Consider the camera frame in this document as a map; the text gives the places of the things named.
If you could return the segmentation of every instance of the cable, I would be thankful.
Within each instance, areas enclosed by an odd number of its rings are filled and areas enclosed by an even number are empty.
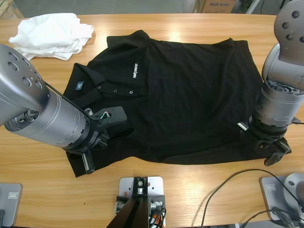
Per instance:
[[[292,194],[292,192],[274,175],[272,174],[271,172],[269,171],[266,171],[266,170],[262,170],[262,169],[250,169],[250,170],[243,170],[243,171],[240,171],[240,172],[236,172],[235,174],[231,175],[229,178],[227,178],[220,186],[217,187],[217,189],[215,189],[215,191],[210,195],[210,197],[208,198],[207,200],[207,203],[206,203],[206,206],[205,206],[205,209],[204,209],[204,214],[203,214],[203,219],[202,219],[202,222],[201,222],[201,228],[203,228],[203,225],[204,225],[204,220],[205,220],[205,216],[206,216],[206,211],[207,211],[207,206],[211,200],[211,198],[215,195],[215,193],[218,192],[218,190],[220,190],[229,180],[231,180],[232,178],[234,178],[235,176],[241,174],[241,173],[244,173],[244,172],[249,172],[249,171],[262,171],[262,172],[266,172],[270,175],[272,175],[274,178],[277,179],[278,182],[280,182],[280,184],[288,191],[288,193],[298,202],[298,204],[304,208],[303,204]]]
[[[46,85],[53,90],[55,93],[57,93],[59,96],[61,96],[64,100],[66,100],[67,102],[69,102],[72,106],[74,106],[76,109],[78,109],[79,111],[81,111],[85,116],[87,116],[89,119],[97,121],[96,119],[92,118],[90,115],[88,115],[87,113],[85,113],[85,111],[83,111],[80,107],[78,107],[76,104],[74,104],[73,102],[71,102],[69,99],[67,99],[63,94],[61,94],[58,90],[56,90],[53,86],[51,86],[49,83],[45,82]]]
[[[265,2],[265,0],[263,0],[263,2],[262,2],[262,6],[261,6],[261,9],[260,9],[260,14],[262,14],[262,8],[264,6],[264,2]]]
[[[304,124],[304,123],[301,123],[301,122],[292,122],[293,124]]]
[[[284,213],[286,213],[286,214],[288,214],[288,215],[292,215],[292,216],[297,217],[298,219],[304,221],[304,219],[300,218],[299,216],[295,216],[295,215],[293,215],[293,214],[291,214],[291,213],[289,213],[289,212],[287,212],[287,211],[285,211],[285,210],[276,208],[276,209],[269,209],[269,210],[260,211],[259,213],[257,213],[257,214],[255,214],[254,216],[250,217],[250,219],[248,219],[246,222],[244,222],[239,228],[244,228],[244,227],[248,224],[248,222],[249,222],[250,220],[254,219],[256,216],[258,216],[258,215],[260,215],[260,214],[263,214],[263,213],[266,213],[266,212],[278,212],[278,211],[284,212]]]
[[[159,217],[159,216],[161,216],[161,214],[162,214],[163,212],[164,212],[163,219],[165,219],[165,216],[166,216],[167,210],[166,210],[166,208],[163,208],[163,209],[162,209],[162,210],[160,210],[160,211],[159,211],[159,213],[157,214],[157,217],[154,219],[154,222],[153,222],[153,223],[150,223],[149,228],[152,228],[152,227],[155,225],[155,223],[156,223],[156,221],[157,221],[158,217]]]

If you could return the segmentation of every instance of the bolt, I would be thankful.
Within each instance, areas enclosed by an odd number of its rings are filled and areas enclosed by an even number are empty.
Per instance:
[[[143,194],[143,188],[138,188],[137,189],[137,194],[140,194],[140,195]]]
[[[284,22],[284,23],[282,24],[282,27],[283,27],[284,29],[287,29],[287,28],[289,27],[288,22]]]
[[[296,10],[292,13],[292,16],[293,18],[298,18],[300,16],[300,12]]]
[[[291,35],[291,34],[288,34],[287,36],[286,36],[286,39],[288,39],[288,40],[292,40],[294,37],[293,37],[293,35]]]

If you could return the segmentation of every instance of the folded white shirt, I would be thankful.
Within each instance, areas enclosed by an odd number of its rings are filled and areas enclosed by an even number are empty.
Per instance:
[[[69,60],[81,52],[92,37],[94,27],[80,24],[74,13],[53,13],[21,21],[18,34],[9,39],[28,60],[55,57]]]

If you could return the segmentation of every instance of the black stand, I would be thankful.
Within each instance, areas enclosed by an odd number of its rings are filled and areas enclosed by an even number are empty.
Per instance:
[[[148,179],[134,178],[132,197],[122,207],[107,228],[148,228]]]

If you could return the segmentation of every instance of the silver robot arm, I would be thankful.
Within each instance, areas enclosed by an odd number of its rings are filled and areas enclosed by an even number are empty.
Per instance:
[[[238,125],[253,139],[255,149],[275,146],[265,160],[269,166],[291,150],[283,138],[304,100],[304,1],[293,0],[275,19],[279,43],[270,51],[262,70],[264,86],[248,125]]]
[[[0,126],[8,131],[81,154],[89,174],[95,170],[90,149],[105,148],[107,127],[125,121],[122,107],[81,111],[50,90],[24,56],[0,44]]]

